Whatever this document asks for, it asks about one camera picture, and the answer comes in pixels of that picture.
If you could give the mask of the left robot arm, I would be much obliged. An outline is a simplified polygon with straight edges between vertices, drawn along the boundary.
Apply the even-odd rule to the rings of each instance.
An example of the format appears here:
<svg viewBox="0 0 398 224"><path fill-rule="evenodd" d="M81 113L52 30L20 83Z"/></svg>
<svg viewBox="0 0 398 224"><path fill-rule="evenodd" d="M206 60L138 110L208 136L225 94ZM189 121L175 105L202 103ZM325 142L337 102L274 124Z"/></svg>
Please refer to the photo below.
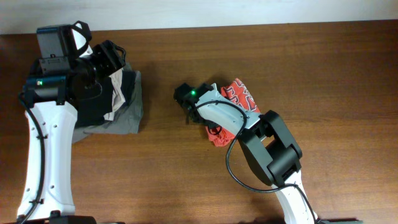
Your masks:
<svg viewBox="0 0 398 224"><path fill-rule="evenodd" d="M77 215L72 197L72 137L78 105L100 96L103 80L125 66L126 52L110 40L94 47L87 23L37 29L41 56L18 99L29 124L29 155L18 223L94 223Z"/></svg>

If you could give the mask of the red printed t-shirt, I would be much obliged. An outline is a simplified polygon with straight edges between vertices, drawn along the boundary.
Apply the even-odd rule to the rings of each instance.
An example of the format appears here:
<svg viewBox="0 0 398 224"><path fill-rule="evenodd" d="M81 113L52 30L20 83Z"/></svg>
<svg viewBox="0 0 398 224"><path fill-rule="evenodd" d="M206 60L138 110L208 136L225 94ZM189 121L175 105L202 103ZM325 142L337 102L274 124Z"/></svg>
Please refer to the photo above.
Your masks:
<svg viewBox="0 0 398 224"><path fill-rule="evenodd" d="M222 96L227 98L232 103L244 108L245 110L260 113L260 109L254 101L245 84L238 78L229 85L220 88ZM235 137L234 134L224 129L221 126L217 128L206 128L208 139L216 147L223 147L228 145Z"/></svg>

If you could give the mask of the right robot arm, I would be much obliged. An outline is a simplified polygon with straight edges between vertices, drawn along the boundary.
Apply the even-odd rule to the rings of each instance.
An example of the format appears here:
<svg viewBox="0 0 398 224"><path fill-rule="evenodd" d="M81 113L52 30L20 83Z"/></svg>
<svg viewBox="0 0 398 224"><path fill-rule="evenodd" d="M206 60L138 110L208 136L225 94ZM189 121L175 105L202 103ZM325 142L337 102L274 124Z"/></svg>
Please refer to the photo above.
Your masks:
<svg viewBox="0 0 398 224"><path fill-rule="evenodd" d="M174 100L187 111L187 120L219 126L234 135L252 173L267 186L244 188L262 194L275 193L286 223L319 223L302 184L302 150L283 119L275 112L247 110L225 98L216 84L198 88L184 83L175 89Z"/></svg>

